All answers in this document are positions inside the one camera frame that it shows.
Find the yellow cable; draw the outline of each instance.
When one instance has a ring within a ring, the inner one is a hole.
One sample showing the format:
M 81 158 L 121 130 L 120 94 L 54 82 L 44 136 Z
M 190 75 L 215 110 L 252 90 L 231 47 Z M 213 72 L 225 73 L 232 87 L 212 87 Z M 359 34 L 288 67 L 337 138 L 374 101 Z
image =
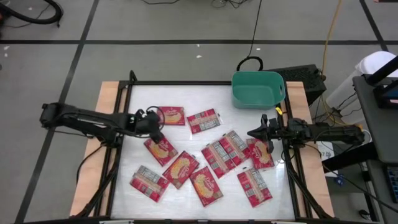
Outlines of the yellow cable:
M 331 34 L 333 32 L 333 29 L 335 27 L 335 22 L 336 22 L 336 19 L 337 19 L 337 15 L 338 15 L 338 13 L 340 11 L 340 6 L 341 6 L 342 2 L 343 2 L 343 0 L 338 0 L 338 4 L 337 4 L 337 7 L 336 7 L 335 15 L 333 16 L 333 20 L 331 21 L 328 37 L 326 38 L 325 48 L 323 49 L 322 75 L 325 75 L 324 72 L 325 72 L 325 68 L 326 68 L 326 55 L 327 55 L 327 52 L 328 52 L 328 43 L 329 43 L 329 39 L 331 37 Z M 336 121 L 335 118 L 332 117 L 332 115 L 328 112 L 328 109 L 326 108 L 326 104 L 323 101 L 323 96 L 322 95 L 321 95 L 321 99 L 320 100 L 322 100 L 323 107 L 325 108 L 325 112 L 328 114 L 328 118 L 330 120 L 332 120 L 336 124 L 347 125 L 344 122 L 340 123 L 340 122 Z

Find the cracker package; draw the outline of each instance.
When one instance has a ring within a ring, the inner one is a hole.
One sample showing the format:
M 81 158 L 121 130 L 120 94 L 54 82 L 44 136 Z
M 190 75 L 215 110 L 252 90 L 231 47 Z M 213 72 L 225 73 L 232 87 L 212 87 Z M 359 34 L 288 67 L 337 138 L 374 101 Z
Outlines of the cracker package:
M 194 172 L 190 179 L 204 207 L 223 196 L 209 168 L 205 167 Z
M 233 161 L 218 141 L 207 145 L 206 148 L 202 149 L 201 153 L 206 158 L 217 178 L 222 177 L 228 171 L 235 168 Z
M 214 109 L 187 117 L 192 134 L 219 126 L 220 119 Z
M 221 138 L 219 142 L 236 166 L 240 165 L 243 161 L 250 158 L 250 150 L 248 146 L 238 136 L 238 134 L 236 134 L 235 131 L 224 134 L 223 138 Z
M 164 166 L 178 154 L 177 150 L 175 150 L 175 148 L 169 143 L 166 137 L 163 137 L 158 144 L 153 140 L 148 139 L 144 142 L 144 145 L 161 166 Z
M 156 113 L 160 117 L 160 123 L 163 123 L 162 112 L 165 116 L 164 124 L 167 125 L 185 125 L 184 108 L 180 106 L 160 106 L 162 111 L 157 110 Z
M 248 139 L 251 158 L 253 160 L 254 168 L 263 169 L 274 166 L 274 160 L 271 154 L 267 152 L 267 144 L 258 139 Z
M 264 179 L 255 168 L 238 174 L 238 179 L 252 207 L 272 198 Z
M 144 166 L 140 166 L 130 181 L 130 185 L 155 202 L 159 201 L 167 186 L 169 186 L 169 183 L 168 180 Z
M 191 173 L 197 168 L 199 162 L 196 161 L 190 154 L 183 151 L 163 173 L 177 189 L 189 178 Z

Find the cable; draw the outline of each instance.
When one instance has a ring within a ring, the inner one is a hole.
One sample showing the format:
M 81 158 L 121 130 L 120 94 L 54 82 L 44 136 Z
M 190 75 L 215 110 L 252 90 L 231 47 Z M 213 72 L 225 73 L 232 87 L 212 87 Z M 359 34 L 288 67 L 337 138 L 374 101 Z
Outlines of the cable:
M 382 204 L 382 205 L 385 206 L 386 208 L 389 208 L 389 209 L 392 210 L 393 212 L 398 213 L 398 210 L 394 209 L 393 207 L 391 207 L 390 205 L 388 205 L 386 202 L 383 202 L 382 200 L 378 199 L 378 198 L 377 198 L 376 196 L 374 196 L 373 194 L 370 194 L 367 190 L 364 190 L 362 187 L 356 185 L 353 181 L 347 179 L 345 176 L 343 176 L 343 175 L 338 175 L 336 172 L 330 170 L 329 168 L 327 168 L 327 167 L 326 167 L 325 165 L 323 165 L 323 164 L 322 164 L 322 166 L 323 166 L 326 170 L 328 170 L 328 171 L 330 171 L 330 172 L 336 174 L 337 176 L 339 176 L 339 177 L 345 179 L 347 182 L 349 182 L 350 184 L 354 185 L 357 189 L 361 190 L 362 192 L 364 192 L 364 193 L 367 194 L 369 197 L 373 198 L 374 200 L 376 200 L 377 202 L 379 202 L 380 204 Z
M 175 0 L 172 2 L 147 2 L 145 0 L 141 0 L 141 1 L 145 2 L 146 4 L 174 4 L 174 3 L 178 2 L 179 0 Z
M 50 6 L 51 6 L 51 5 L 48 4 L 48 6 L 47 6 L 45 9 L 43 9 L 43 10 L 40 12 L 40 14 L 39 14 L 35 19 L 40 18 L 40 16 L 43 14 L 43 12 L 45 12 Z M 29 26 L 29 25 L 31 25 L 31 24 L 32 24 L 32 23 L 29 22 L 29 23 L 24 24 L 24 25 L 21 25 L 21 26 L 9 26 L 9 25 L 4 25 L 4 26 L 5 26 L 5 27 L 11 27 L 11 28 L 21 28 L 21 27 Z
M 260 15 L 261 3 L 262 3 L 262 0 L 260 0 L 259 9 L 257 10 L 256 25 L 254 25 L 253 38 L 251 39 L 250 51 L 249 51 L 249 55 L 248 55 L 247 57 L 250 57 L 250 55 L 251 55 L 251 50 L 253 49 L 254 37 L 256 36 L 257 23 L 258 23 L 258 21 L 259 21 L 259 15 Z
M 101 148 L 103 147 L 103 145 L 100 145 L 97 149 L 95 149 L 92 153 L 90 153 L 88 156 L 86 156 L 83 161 L 80 163 L 79 168 L 77 168 L 77 173 L 76 173 L 76 184 L 79 181 L 79 175 L 80 175 L 80 169 L 82 167 L 82 165 L 86 162 L 86 160 L 88 158 L 90 158 L 92 155 L 94 155 L 96 152 L 98 152 Z
M 343 100 L 343 102 L 341 102 L 338 106 L 337 106 L 337 108 L 336 109 L 338 109 L 338 108 L 340 108 L 340 106 L 342 106 L 343 105 L 343 103 L 345 103 L 347 100 L 349 100 L 351 97 L 353 97 L 353 96 L 355 96 L 356 95 L 356 92 L 355 93 L 353 93 L 351 96 L 349 96 L 347 99 L 345 99 L 345 100 Z
M 55 9 L 55 14 L 54 16 L 52 16 L 51 18 L 48 19 L 33 19 L 30 17 L 27 17 L 25 15 L 22 15 L 12 9 L 10 9 L 9 7 L 5 6 L 4 4 L 0 3 L 0 11 L 4 11 L 6 13 L 8 13 L 10 16 L 14 16 L 20 20 L 26 21 L 26 22 L 30 22 L 33 24 L 51 24 L 54 22 L 59 22 L 59 20 L 62 18 L 63 16 L 63 11 L 60 8 L 60 5 L 58 3 L 56 3 L 53 0 L 44 0 L 45 2 L 49 3 L 54 9 Z
M 320 102 L 321 102 L 321 99 L 318 100 L 317 110 L 316 110 L 316 112 L 315 112 L 315 122 L 317 122 L 318 108 L 319 108 L 319 103 L 320 103 Z
M 94 138 L 93 136 L 87 136 L 85 134 L 79 134 L 79 133 L 69 133 L 69 132 L 66 132 L 66 131 L 54 131 L 54 132 L 55 133 L 62 133 L 62 134 L 76 135 L 76 136 L 81 136 L 81 137 L 85 137 L 85 138 L 89 138 L 89 139 Z
M 161 131 L 161 130 L 163 129 L 163 127 L 164 127 L 164 124 L 166 123 L 166 117 L 165 117 L 163 111 L 162 111 L 158 106 L 150 106 L 150 107 L 148 107 L 148 108 L 147 108 L 147 114 L 148 114 L 149 109 L 151 109 L 151 108 L 156 108 L 156 109 L 158 109 L 158 110 L 162 113 L 163 124 L 162 124 L 162 127 L 159 128 L 159 131 Z
M 343 0 L 338 0 L 338 4 L 337 4 L 337 7 L 336 7 L 335 15 L 333 16 L 333 19 L 331 21 L 329 32 L 328 32 L 328 36 L 327 36 L 326 41 L 325 41 L 325 48 L 323 49 L 322 75 L 324 75 L 324 72 L 325 72 L 325 69 L 326 69 L 326 55 L 327 55 L 327 52 L 328 52 L 329 39 L 330 39 L 331 34 L 333 32 L 333 28 L 335 27 L 335 22 L 336 22 L 338 13 L 340 11 L 340 6 L 341 6 L 342 2 L 343 2 Z M 329 112 L 328 112 L 328 110 L 326 108 L 326 104 L 323 101 L 323 95 L 321 95 L 321 100 L 322 100 L 322 104 L 323 104 L 323 107 L 325 108 L 326 113 L 329 115 Z M 329 117 L 329 119 L 331 119 L 333 122 L 335 122 L 337 124 L 347 125 L 344 122 L 343 123 L 337 122 L 335 118 Z
M 220 5 L 219 5 L 219 6 L 217 6 L 217 5 L 214 4 L 214 2 L 217 2 L 217 1 L 220 2 Z M 232 0 L 212 0 L 211 3 L 210 3 L 210 5 L 211 5 L 212 7 L 214 7 L 214 8 L 216 8 L 216 9 L 219 9 L 219 8 L 225 7 L 227 3 L 230 3 L 230 4 L 232 5 L 232 7 L 234 7 L 235 9 L 237 9 L 237 8 L 239 8 L 243 3 L 245 3 L 246 1 L 248 1 L 248 0 L 242 0 L 242 1 L 240 1 L 240 2 L 236 2 L 236 1 L 232 1 Z
M 356 109 L 356 110 L 352 110 L 352 111 L 349 112 L 348 114 L 343 115 L 343 116 L 341 116 L 341 117 L 345 117 L 345 116 L 351 115 L 351 114 L 354 113 L 355 111 L 360 111 L 361 109 L 362 109 L 362 108 L 359 108 L 359 109 Z

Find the wooden board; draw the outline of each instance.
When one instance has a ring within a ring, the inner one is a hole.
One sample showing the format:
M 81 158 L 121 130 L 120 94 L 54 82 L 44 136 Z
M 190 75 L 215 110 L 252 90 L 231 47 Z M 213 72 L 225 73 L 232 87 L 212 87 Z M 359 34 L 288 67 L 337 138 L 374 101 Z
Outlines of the wooden board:
M 293 117 L 303 119 L 308 124 L 312 124 L 311 114 L 308 108 L 307 97 L 305 96 L 303 83 L 287 82 L 287 92 L 289 94 L 290 108 L 292 110 Z M 319 205 L 324 209 L 324 211 L 327 214 L 334 216 L 319 152 L 312 147 L 306 146 L 300 150 L 300 155 L 308 190 L 311 192 Z M 300 206 L 300 214 L 305 214 L 301 212 L 301 210 L 303 210 L 302 207 L 303 203 L 301 203 Z
M 119 82 L 102 83 L 96 111 L 102 113 L 113 112 L 116 94 L 118 92 L 118 83 Z M 304 119 L 308 123 L 312 123 L 303 83 L 287 82 L 287 91 L 289 94 L 293 116 L 296 118 Z M 88 140 L 85 156 L 94 151 L 99 146 L 99 144 L 100 143 L 96 139 Z M 333 208 L 331 206 L 329 191 L 326 184 L 325 175 L 323 173 L 322 162 L 319 158 L 319 153 L 311 147 L 305 147 L 301 149 L 300 152 L 305 173 L 305 179 L 309 191 L 312 193 L 317 202 L 322 206 L 322 208 L 329 215 L 333 216 Z M 80 212 L 97 190 L 98 184 L 100 182 L 104 155 L 105 150 L 101 150 L 92 158 L 88 159 L 85 165 L 81 168 L 80 179 L 76 187 L 75 198 L 73 199 L 70 215 L 75 215 Z M 296 189 L 296 191 L 298 195 L 300 214 L 305 214 L 303 208 L 302 194 L 299 189 Z M 101 207 L 102 209 L 100 215 L 105 214 L 106 202 L 108 201 L 107 199 L 108 191 L 104 194 L 103 206 Z
M 103 82 L 99 92 L 95 111 L 113 113 L 119 82 Z M 97 149 L 100 142 L 97 139 L 89 139 L 86 146 L 85 157 Z M 81 167 L 79 182 L 76 187 L 70 215 L 79 213 L 90 201 L 98 189 L 102 166 L 104 163 L 105 148 L 98 151 Z

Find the black cable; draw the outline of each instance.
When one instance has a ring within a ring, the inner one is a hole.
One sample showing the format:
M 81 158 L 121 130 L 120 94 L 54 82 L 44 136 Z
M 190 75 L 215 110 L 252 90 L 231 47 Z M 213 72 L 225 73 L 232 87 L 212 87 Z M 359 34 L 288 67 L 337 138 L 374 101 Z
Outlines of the black cable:
M 69 132 L 66 132 L 66 131 L 54 131 L 54 132 L 55 133 L 62 133 L 62 134 L 76 135 L 76 136 L 81 136 L 81 137 L 90 138 L 90 139 L 94 138 L 93 136 L 87 136 L 85 134 L 79 134 L 79 133 L 69 133 Z
M 340 106 L 342 106 L 347 100 L 349 100 L 351 97 L 353 97 L 353 96 L 355 96 L 355 95 L 356 95 L 356 92 L 355 92 L 354 94 L 352 94 L 351 96 L 347 97 L 347 99 L 343 100 L 343 102 L 341 102 L 341 103 L 336 107 L 336 109 L 340 108 Z
M 247 0 L 242 0 L 240 2 L 236 2 L 236 1 L 232 1 L 232 0 L 225 0 L 228 1 L 232 7 L 234 7 L 235 9 L 239 8 L 243 3 L 245 3 Z
M 349 112 L 348 114 L 343 115 L 343 116 L 341 116 L 341 117 L 345 117 L 345 116 L 351 115 L 351 114 L 354 113 L 355 111 L 360 111 L 361 109 L 362 109 L 362 108 L 359 108 L 359 109 L 356 109 L 356 110 L 352 110 L 352 111 Z
M 219 6 L 217 6 L 216 4 L 214 4 L 214 2 L 217 2 L 217 1 L 220 2 L 220 5 L 219 5 Z M 240 2 L 236 2 L 236 1 L 232 1 L 232 0 L 212 0 L 211 3 L 210 3 L 210 5 L 211 5 L 212 7 L 214 7 L 214 8 L 216 8 L 216 9 L 219 9 L 219 8 L 225 7 L 227 3 L 230 3 L 230 4 L 232 5 L 232 7 L 234 7 L 234 9 L 237 9 L 237 8 L 241 7 L 241 5 L 242 5 L 243 3 L 245 3 L 246 1 L 248 1 L 248 0 L 242 0 L 242 1 L 240 1 Z
M 362 189 L 362 187 L 356 185 L 354 182 L 352 182 L 351 180 L 347 179 L 345 176 L 343 176 L 343 175 L 338 175 L 336 172 L 330 170 L 329 168 L 327 168 L 327 167 L 326 167 L 325 165 L 323 165 L 323 164 L 322 164 L 322 166 L 323 166 L 326 170 L 328 170 L 328 171 L 330 171 L 330 172 L 336 174 L 337 176 L 340 176 L 341 178 L 345 179 L 347 182 L 349 182 L 350 184 L 354 185 L 357 189 L 361 190 L 362 192 L 364 192 L 364 193 L 367 194 L 369 197 L 373 198 L 374 200 L 376 200 L 377 202 L 379 202 L 380 204 L 382 204 L 382 205 L 385 206 L 386 208 L 389 208 L 389 209 L 391 209 L 393 212 L 398 213 L 398 210 L 394 209 L 393 207 L 391 207 L 390 205 L 388 205 L 386 202 L 383 202 L 382 200 L 378 199 L 378 198 L 377 198 L 376 196 L 374 196 L 373 194 L 370 194 L 367 190 Z
M 40 12 L 40 14 L 39 14 L 35 19 L 40 18 L 40 16 L 42 16 L 43 12 L 45 12 L 50 6 L 51 6 L 51 5 L 48 4 L 48 6 L 47 6 L 45 9 L 43 9 L 43 10 Z M 21 25 L 21 26 L 9 26 L 9 25 L 4 25 L 4 27 L 21 28 L 21 27 L 29 26 L 29 25 L 31 25 L 31 24 L 32 24 L 32 23 L 29 22 L 29 23 L 24 24 L 24 25 Z
M 257 23 L 259 22 L 259 15 L 260 15 L 261 3 L 262 3 L 262 0 L 260 0 L 259 9 L 257 10 L 256 25 L 254 25 L 253 38 L 251 39 L 250 51 L 249 51 L 249 54 L 248 54 L 247 57 L 250 57 L 250 55 L 251 55 L 251 50 L 253 49 L 254 37 L 256 36 L 256 31 L 257 31 Z
M 162 124 L 162 127 L 159 128 L 159 131 L 161 131 L 161 130 L 163 129 L 163 127 L 164 127 L 164 124 L 166 123 L 166 117 L 165 117 L 163 111 L 162 111 L 158 106 L 150 106 L 150 107 L 148 107 L 148 108 L 147 108 L 147 114 L 148 114 L 149 109 L 151 109 L 151 108 L 156 108 L 156 109 L 158 109 L 158 110 L 162 113 L 163 124 Z
M 98 152 L 101 148 L 103 147 L 103 145 L 100 145 L 97 149 L 95 149 L 92 153 L 90 153 L 88 156 L 86 156 L 83 161 L 80 163 L 79 168 L 77 168 L 77 173 L 76 173 L 76 184 L 79 181 L 79 175 L 80 175 L 80 169 L 82 167 L 82 165 L 86 162 L 86 160 L 88 158 L 90 158 L 92 155 L 94 155 L 96 152 Z
M 318 100 L 318 104 L 317 104 L 317 110 L 316 110 L 316 112 L 315 112 L 315 122 L 317 122 L 317 116 L 318 116 L 318 109 L 319 109 L 319 103 L 321 102 L 321 98 L 319 98 L 319 100 Z
M 33 24 L 51 24 L 54 22 L 58 22 L 63 16 L 62 9 L 60 8 L 59 4 L 53 0 L 44 0 L 44 1 L 49 3 L 55 9 L 54 16 L 52 16 L 51 18 L 48 18 L 48 19 L 33 19 L 30 17 L 27 17 L 25 15 L 22 15 L 16 11 L 10 9 L 9 7 L 5 6 L 2 3 L 0 3 L 0 11 L 8 13 L 10 16 L 14 16 L 20 20 L 30 22 Z
M 141 0 L 141 1 L 145 2 L 146 4 L 174 4 L 174 3 L 178 2 L 179 0 L 175 0 L 172 2 L 147 2 L 145 0 Z

